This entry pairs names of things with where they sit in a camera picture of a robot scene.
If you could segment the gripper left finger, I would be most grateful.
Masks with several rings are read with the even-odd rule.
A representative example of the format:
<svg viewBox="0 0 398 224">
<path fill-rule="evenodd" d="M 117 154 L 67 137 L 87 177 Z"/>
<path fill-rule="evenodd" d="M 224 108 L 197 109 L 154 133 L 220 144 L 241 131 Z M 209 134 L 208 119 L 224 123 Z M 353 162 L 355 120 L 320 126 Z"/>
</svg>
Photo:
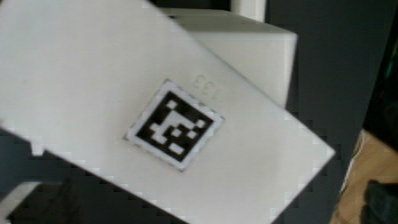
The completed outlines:
<svg viewBox="0 0 398 224">
<path fill-rule="evenodd" d="M 83 224 L 78 190 L 62 182 L 23 182 L 0 200 L 0 224 Z"/>
</svg>

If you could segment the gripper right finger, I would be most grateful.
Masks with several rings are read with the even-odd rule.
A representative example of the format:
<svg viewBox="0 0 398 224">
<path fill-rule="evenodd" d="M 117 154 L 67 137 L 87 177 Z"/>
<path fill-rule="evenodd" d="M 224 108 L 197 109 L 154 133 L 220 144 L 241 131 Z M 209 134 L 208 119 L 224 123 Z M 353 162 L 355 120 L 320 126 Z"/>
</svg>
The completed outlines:
<svg viewBox="0 0 398 224">
<path fill-rule="evenodd" d="M 360 224 L 398 224 L 398 184 L 368 182 Z"/>
</svg>

